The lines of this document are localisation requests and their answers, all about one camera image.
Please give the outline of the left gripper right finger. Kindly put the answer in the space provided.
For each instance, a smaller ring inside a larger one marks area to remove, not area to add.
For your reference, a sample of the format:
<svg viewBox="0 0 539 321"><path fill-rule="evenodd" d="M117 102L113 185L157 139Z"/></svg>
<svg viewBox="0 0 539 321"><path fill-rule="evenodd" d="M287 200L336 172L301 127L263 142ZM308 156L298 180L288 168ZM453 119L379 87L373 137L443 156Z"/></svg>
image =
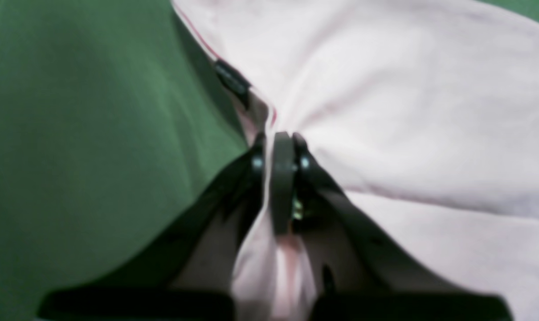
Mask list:
<svg viewBox="0 0 539 321"><path fill-rule="evenodd" d="M511 321L504 299L457 286L413 258L358 209L304 138L279 132L269 183L276 236L305 248L310 321Z"/></svg>

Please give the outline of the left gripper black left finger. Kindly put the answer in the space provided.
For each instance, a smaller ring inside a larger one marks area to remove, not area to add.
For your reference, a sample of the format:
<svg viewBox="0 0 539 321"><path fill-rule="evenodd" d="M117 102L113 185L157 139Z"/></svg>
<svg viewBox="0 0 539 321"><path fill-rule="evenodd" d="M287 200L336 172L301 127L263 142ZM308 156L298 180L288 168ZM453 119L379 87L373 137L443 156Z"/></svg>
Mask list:
<svg viewBox="0 0 539 321"><path fill-rule="evenodd" d="M52 291L39 321L234 321L233 268L263 205L265 135L136 256L82 286Z"/></svg>

